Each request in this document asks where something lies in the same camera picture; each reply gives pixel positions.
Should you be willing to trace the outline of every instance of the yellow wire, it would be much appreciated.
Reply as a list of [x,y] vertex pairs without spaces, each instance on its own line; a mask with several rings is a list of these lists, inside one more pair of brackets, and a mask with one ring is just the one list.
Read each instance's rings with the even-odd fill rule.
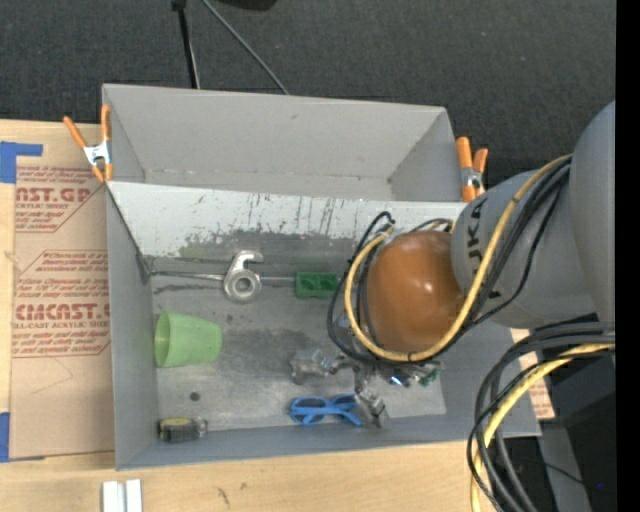
[[345,282],[345,291],[344,291],[345,311],[347,313],[347,317],[349,318],[349,323],[351,325],[351,328],[353,329],[353,332],[358,338],[358,340],[360,341],[360,343],[362,343],[369,351],[373,352],[377,356],[389,359],[391,361],[399,361],[399,362],[422,361],[424,359],[428,359],[429,357],[438,353],[442,348],[444,348],[444,346],[447,345],[453,339],[456,333],[460,330],[460,327],[462,326],[462,322],[464,322],[464,319],[467,317],[467,314],[471,310],[471,307],[473,306],[478,296],[478,293],[480,291],[480,287],[482,286],[482,281],[484,281],[485,274],[487,273],[487,270],[489,268],[489,262],[493,257],[493,253],[496,250],[498,242],[500,241],[502,234],[506,229],[507,221],[509,220],[509,217],[511,217],[511,214],[513,213],[513,210],[515,209],[516,205],[522,199],[522,197],[531,189],[531,187],[533,187],[545,174],[547,174],[549,171],[554,169],[560,162],[565,160],[568,156],[569,155],[565,155],[565,156],[561,156],[560,158],[556,158],[552,162],[549,162],[547,165],[542,167],[533,176],[531,176],[524,183],[524,185],[520,187],[520,189],[515,193],[515,195],[511,198],[511,200],[509,201],[509,204],[502,212],[502,216],[498,220],[498,223],[496,224],[493,234],[489,240],[489,243],[487,244],[485,255],[482,258],[482,261],[480,262],[480,266],[478,268],[478,271],[476,272],[476,276],[473,279],[473,282],[471,283],[469,294],[465,298],[465,301],[462,305],[462,308],[460,309],[460,312],[458,313],[458,316],[454,320],[453,324],[451,324],[451,326],[449,327],[449,330],[440,339],[440,341],[438,341],[436,344],[432,345],[428,349],[423,350],[422,352],[408,353],[408,352],[395,352],[395,351],[383,349],[378,345],[376,345],[373,341],[371,341],[366,336],[366,334],[362,332],[362,330],[360,329],[360,326],[358,325],[358,322],[353,313],[353,306],[351,304],[351,288],[353,285],[353,279],[354,279],[356,270],[360,267],[360,264],[362,263],[364,258],[367,256],[367,254],[369,254],[369,252],[371,252],[371,250],[375,246],[382,243],[382,241],[388,236],[388,234],[385,234],[385,235],[380,234],[377,237],[375,237],[373,240],[371,240],[362,249],[362,251],[358,253],[351,267],[349,268],[349,273],[347,275],[347,280]]
[[[611,345],[605,343],[587,343],[584,345],[580,345],[579,347],[572,348],[560,354],[563,359],[559,359],[556,361],[549,361],[548,363],[544,363],[534,369],[524,378],[524,380],[518,384],[511,392],[506,396],[504,402],[496,409],[496,412],[491,417],[489,424],[487,425],[487,429],[484,432],[484,444],[489,447],[491,444],[491,440],[496,430],[502,423],[502,420],[509,413],[509,411],[513,408],[515,403],[520,399],[520,397],[526,393],[526,391],[533,385],[535,381],[548,375],[556,368],[567,364],[568,362],[573,360],[573,357],[579,354],[588,354],[591,352],[598,352],[601,350],[610,349]],[[480,474],[482,470],[482,459],[480,458],[479,450],[476,450],[473,457],[473,464]],[[479,489],[480,486],[478,482],[471,476],[471,508],[473,512],[481,512],[480,508],[480,498],[479,498]]]

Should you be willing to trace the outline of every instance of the small metal object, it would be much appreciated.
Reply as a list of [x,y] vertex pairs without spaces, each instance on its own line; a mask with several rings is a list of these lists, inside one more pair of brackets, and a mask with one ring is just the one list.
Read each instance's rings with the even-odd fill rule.
[[248,261],[262,262],[263,256],[256,251],[240,251],[235,255],[224,278],[227,297],[234,302],[246,303],[255,298],[262,289],[260,276],[246,267]]
[[381,396],[375,393],[370,382],[375,376],[375,369],[371,366],[354,366],[356,401],[360,404],[360,410],[370,423],[378,428],[383,426],[389,418],[386,405]]
[[290,363],[293,367],[291,378],[296,384],[302,384],[309,375],[326,377],[332,368],[331,362],[319,348],[297,350]]
[[167,418],[158,425],[160,439],[167,443],[194,441],[207,434],[207,420],[197,418]]

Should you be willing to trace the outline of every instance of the green block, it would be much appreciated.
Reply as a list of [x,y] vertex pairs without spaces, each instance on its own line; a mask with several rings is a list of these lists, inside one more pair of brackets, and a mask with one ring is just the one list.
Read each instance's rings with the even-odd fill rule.
[[324,272],[300,272],[296,274],[296,297],[308,299],[329,298],[338,287],[338,276]]

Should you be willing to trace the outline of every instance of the white plastic piece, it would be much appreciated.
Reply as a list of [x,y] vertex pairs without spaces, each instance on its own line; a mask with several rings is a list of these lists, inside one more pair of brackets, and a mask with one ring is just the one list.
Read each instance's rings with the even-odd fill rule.
[[142,482],[104,482],[102,484],[102,512],[142,512]]

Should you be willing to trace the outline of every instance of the gray carpet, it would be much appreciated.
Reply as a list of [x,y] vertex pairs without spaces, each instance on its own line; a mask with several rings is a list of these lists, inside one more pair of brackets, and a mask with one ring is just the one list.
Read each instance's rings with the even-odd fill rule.
[[[189,87],[170,0],[2,4],[4,118],[95,122],[104,82]],[[447,107],[489,148],[489,185],[571,152],[615,98],[615,0],[212,4],[291,94]],[[186,12],[203,88],[280,93],[201,2]]]

